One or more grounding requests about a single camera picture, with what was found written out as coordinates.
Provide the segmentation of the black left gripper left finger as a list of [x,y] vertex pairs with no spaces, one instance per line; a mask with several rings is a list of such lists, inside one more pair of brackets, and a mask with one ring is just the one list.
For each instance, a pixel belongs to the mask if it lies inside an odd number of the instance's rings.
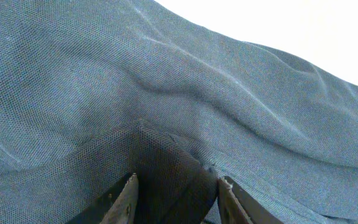
[[139,198],[136,173],[128,173],[68,224],[133,224]]

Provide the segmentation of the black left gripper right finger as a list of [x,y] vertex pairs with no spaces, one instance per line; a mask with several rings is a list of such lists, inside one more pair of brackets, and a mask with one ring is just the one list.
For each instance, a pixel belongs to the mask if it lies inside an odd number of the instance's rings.
[[218,180],[222,224],[283,224],[229,176]]

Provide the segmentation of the black t-shirt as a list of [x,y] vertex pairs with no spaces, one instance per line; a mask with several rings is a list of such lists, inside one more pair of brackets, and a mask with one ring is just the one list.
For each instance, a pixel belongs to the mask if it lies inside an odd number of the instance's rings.
[[219,223],[229,176],[284,223],[358,223],[358,86],[155,1],[0,1],[0,223]]

